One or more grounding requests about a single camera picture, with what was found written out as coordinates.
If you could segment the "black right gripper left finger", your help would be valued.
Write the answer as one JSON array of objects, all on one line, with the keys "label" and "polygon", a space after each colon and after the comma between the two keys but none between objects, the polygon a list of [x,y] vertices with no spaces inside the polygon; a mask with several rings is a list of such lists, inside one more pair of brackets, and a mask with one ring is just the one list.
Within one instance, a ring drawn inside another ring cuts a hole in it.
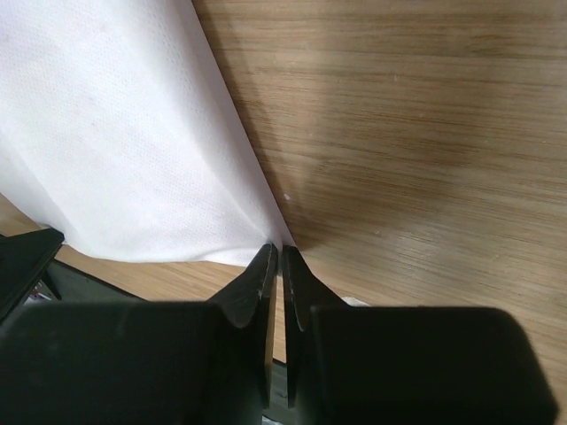
[{"label": "black right gripper left finger", "polygon": [[4,424],[258,424],[278,250],[205,301],[58,302],[1,328]]}]

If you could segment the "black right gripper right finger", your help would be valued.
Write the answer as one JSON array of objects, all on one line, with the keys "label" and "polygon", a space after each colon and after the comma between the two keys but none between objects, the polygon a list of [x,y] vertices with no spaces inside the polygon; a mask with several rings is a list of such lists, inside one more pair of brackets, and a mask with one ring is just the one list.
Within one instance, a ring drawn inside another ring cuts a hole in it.
[{"label": "black right gripper right finger", "polygon": [[351,306],[282,253],[288,403],[300,424],[552,424],[528,336],[492,307]]}]

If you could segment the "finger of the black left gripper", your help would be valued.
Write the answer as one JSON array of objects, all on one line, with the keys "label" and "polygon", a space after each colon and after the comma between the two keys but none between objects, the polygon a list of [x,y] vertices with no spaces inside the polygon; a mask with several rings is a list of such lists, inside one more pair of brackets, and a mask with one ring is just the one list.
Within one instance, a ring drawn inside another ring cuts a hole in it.
[{"label": "finger of the black left gripper", "polygon": [[64,240],[53,228],[1,237],[1,321],[31,293]]}]

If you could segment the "white t shirt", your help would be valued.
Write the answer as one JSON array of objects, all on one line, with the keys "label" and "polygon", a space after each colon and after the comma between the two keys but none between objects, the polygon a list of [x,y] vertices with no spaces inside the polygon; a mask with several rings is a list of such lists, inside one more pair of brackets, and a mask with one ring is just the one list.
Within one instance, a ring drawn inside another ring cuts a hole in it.
[{"label": "white t shirt", "polygon": [[2,2],[1,192],[98,259],[292,243],[190,1]]}]

